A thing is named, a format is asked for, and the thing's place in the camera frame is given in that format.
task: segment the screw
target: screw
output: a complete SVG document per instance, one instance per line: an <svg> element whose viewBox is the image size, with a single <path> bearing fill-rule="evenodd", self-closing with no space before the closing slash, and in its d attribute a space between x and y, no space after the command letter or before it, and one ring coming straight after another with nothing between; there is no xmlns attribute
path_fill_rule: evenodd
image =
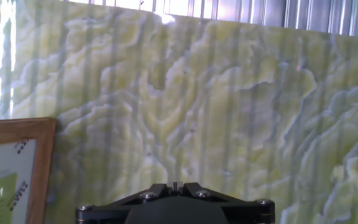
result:
<svg viewBox="0 0 358 224"><path fill-rule="evenodd" d="M196 191L196 196L199 198L206 198L209 197L211 194L207 190L198 190Z"/></svg>
<svg viewBox="0 0 358 224"><path fill-rule="evenodd" d="M154 192L144 192L140 195L141 198L144 198L144 199L152 199L154 198L155 196L157 196Z"/></svg>
<svg viewBox="0 0 358 224"><path fill-rule="evenodd" d="M87 211L87 210L91 209L92 207L93 207L93 205L81 205L78 207L78 209L81 211Z"/></svg>
<svg viewBox="0 0 358 224"><path fill-rule="evenodd" d="M261 198L256 200L256 202L258 202L261 205L267 205L268 203L271 203L272 201L268 198Z"/></svg>

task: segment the wooden frame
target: wooden frame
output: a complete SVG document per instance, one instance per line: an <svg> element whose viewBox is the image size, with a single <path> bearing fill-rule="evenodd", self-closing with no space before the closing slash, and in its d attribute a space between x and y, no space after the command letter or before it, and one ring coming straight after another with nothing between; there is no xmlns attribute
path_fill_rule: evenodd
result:
<svg viewBox="0 0 358 224"><path fill-rule="evenodd" d="M28 224L44 222L55 126L52 118L0 120L0 144L37 140L26 215Z"/></svg>

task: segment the black metal mount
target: black metal mount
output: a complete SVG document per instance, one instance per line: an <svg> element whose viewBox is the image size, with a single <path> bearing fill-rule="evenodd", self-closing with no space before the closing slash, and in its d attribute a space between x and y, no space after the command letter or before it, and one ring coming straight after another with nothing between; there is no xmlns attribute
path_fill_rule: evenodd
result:
<svg viewBox="0 0 358 224"><path fill-rule="evenodd" d="M197 183L173 182L151 188L104 206L84 205L75 211L77 224L139 223L275 223L275 204L269 199L245 202Z"/></svg>

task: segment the corrugated metal wall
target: corrugated metal wall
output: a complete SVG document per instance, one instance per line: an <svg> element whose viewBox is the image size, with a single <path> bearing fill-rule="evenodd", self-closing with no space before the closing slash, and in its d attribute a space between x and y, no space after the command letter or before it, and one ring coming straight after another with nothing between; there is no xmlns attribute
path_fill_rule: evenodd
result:
<svg viewBox="0 0 358 224"><path fill-rule="evenodd" d="M70 0L358 36L358 0Z"/></svg>

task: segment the picture frame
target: picture frame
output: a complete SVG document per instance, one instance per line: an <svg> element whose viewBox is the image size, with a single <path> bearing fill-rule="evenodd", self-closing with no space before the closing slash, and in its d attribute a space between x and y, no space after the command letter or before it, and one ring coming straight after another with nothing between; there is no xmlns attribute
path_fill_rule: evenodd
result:
<svg viewBox="0 0 358 224"><path fill-rule="evenodd" d="M9 161L13 161L14 159L12 157L14 156L12 156L11 154L14 153L17 154L17 160L15 160L16 162L12 162L12 166L17 166L21 170L28 170L28 169L31 170L31 171L27 171L27 175L30 176L28 178L30 179L28 180L28 184L23 182L23 186L21 186L20 184L18 184L21 180L15 179L15 181L13 181L14 183L16 183L16 186L14 188L14 197L9 199L7 205L8 210L10 207L10 212L11 212L11 214L9 214L10 220L12 219L15 220L15 218L21 216L22 217L21 220L24 219L25 217L25 223L27 224L36 224L36 223L44 222L44 210L45 210L45 203L47 199L47 188L48 188L50 164L52 159L55 127L56 127L56 121L53 118L0 120L0 161L6 161L7 159L10 159ZM29 155L26 155L26 151L23 152L21 151L24 150L23 148L27 142L28 142L27 146L30 147L31 145L30 143L32 142L33 145L32 147L35 148L34 152L31 152L33 149L27 150ZM29 161L29 158L31 157L34 158L32 162ZM7 169L6 166L8 165L6 164L8 164L8 162L6 162L5 164L1 164L1 166L4 166L4 168L1 169L4 169L6 173L4 175L15 174L15 176L23 176L20 174L20 172L15 173L15 168L10 169L8 167ZM32 167L23 167L23 166L27 166L26 164L32 164ZM20 211L22 214L13 215L14 214L12 211L14 209L13 205L16 206L16 200L20 199L18 194L20 196L22 196L22 194L23 195L26 194L26 199L28 199L27 203L20 202L22 207L27 207L25 210L25 215L23 214L24 208L16 210L16 213ZM2 215L2 213L5 214L8 213L7 211L5 211L5 209L6 209L5 207L0 206L0 210L3 210L1 212L0 217L4 216Z"/></svg>

